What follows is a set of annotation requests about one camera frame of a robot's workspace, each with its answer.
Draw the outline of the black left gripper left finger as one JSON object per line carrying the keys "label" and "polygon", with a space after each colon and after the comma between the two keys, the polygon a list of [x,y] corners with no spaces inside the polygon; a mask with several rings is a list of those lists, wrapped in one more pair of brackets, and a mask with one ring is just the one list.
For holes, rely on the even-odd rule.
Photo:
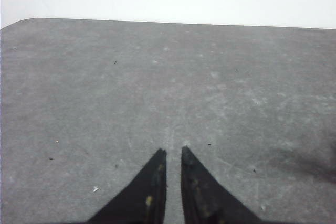
{"label": "black left gripper left finger", "polygon": [[87,223],[163,223],[166,151],[159,148],[132,181]]}

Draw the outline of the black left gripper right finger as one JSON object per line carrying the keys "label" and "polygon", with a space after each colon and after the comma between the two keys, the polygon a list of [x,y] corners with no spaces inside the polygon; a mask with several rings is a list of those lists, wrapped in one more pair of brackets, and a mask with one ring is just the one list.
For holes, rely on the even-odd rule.
{"label": "black left gripper right finger", "polygon": [[261,223],[211,175],[188,146],[181,154],[181,195],[185,223]]}

